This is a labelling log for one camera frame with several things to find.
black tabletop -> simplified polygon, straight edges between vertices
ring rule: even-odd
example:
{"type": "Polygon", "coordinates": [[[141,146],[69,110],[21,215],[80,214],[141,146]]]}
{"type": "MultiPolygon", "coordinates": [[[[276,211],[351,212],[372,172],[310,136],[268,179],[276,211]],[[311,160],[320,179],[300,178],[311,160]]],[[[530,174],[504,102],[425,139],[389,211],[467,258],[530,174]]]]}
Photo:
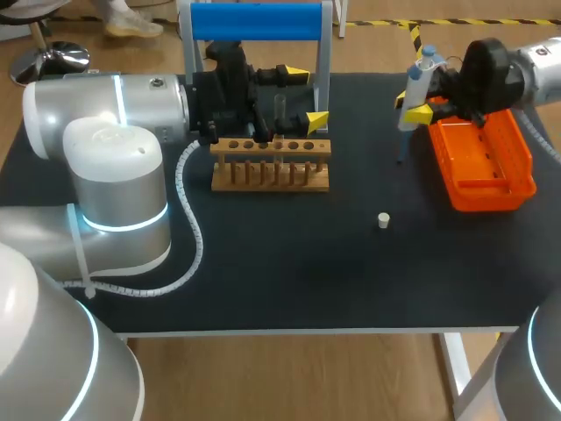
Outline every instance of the black tabletop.
{"type": "MultiPolygon", "coordinates": [[[[393,103],[404,86],[404,75],[331,77],[327,194],[214,193],[214,158],[199,149],[185,173],[204,239],[195,276],[158,298],[73,295],[115,332],[521,324],[561,280],[561,166],[528,140],[534,198],[509,213],[455,211],[426,131],[395,164],[393,103]],[[385,231],[377,229],[382,211],[391,215],[385,231]]],[[[289,96],[289,104],[300,101],[289,96]]],[[[170,256],[127,286],[166,285],[193,260],[174,193],[183,147],[164,147],[170,256]]],[[[64,166],[36,158],[20,130],[1,173],[0,204],[74,200],[64,166]]]]}

blue bar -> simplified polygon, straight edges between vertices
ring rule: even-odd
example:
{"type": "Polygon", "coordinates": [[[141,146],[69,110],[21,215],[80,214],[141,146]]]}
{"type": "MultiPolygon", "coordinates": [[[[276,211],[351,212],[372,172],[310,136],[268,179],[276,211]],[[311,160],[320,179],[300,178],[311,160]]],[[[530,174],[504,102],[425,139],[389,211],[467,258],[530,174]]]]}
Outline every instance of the blue bar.
{"type": "Polygon", "coordinates": [[[322,4],[191,4],[193,39],[319,41],[322,4]]]}

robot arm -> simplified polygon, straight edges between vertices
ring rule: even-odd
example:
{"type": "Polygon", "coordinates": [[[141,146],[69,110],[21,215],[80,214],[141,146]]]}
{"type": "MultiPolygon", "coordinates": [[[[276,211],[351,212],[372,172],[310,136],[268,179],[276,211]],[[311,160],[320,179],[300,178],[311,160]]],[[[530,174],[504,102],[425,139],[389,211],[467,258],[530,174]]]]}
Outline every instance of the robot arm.
{"type": "MultiPolygon", "coordinates": [[[[477,126],[485,115],[526,104],[561,100],[561,38],[508,51],[497,39],[473,41],[460,71],[438,68],[431,80],[428,102],[407,111],[408,121],[431,125],[458,116],[477,126]]],[[[398,96],[396,108],[401,108],[398,96]]]]}

orange basket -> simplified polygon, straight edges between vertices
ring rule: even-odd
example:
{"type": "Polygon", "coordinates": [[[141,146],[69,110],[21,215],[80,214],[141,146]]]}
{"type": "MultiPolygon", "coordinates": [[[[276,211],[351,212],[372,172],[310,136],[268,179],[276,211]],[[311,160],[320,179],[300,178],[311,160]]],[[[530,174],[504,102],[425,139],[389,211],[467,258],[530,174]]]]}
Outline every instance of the orange basket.
{"type": "Polygon", "coordinates": [[[429,133],[458,211],[513,211],[535,195],[532,155],[510,110],[487,115],[482,129],[447,118],[429,133]]]}

person's foot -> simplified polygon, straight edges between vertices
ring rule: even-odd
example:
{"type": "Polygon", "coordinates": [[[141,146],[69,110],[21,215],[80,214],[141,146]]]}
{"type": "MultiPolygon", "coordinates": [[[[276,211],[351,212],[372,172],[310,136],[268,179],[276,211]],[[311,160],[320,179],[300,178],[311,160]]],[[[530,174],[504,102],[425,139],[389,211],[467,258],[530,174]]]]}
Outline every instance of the person's foot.
{"type": "Polygon", "coordinates": [[[146,22],[152,22],[153,21],[153,16],[152,13],[150,13],[149,11],[144,11],[142,9],[140,9],[139,11],[136,11],[141,18],[143,18],[146,22]]]}
{"type": "Polygon", "coordinates": [[[153,24],[144,19],[137,11],[113,11],[105,31],[112,37],[154,38],[164,31],[162,25],[153,24]]]}

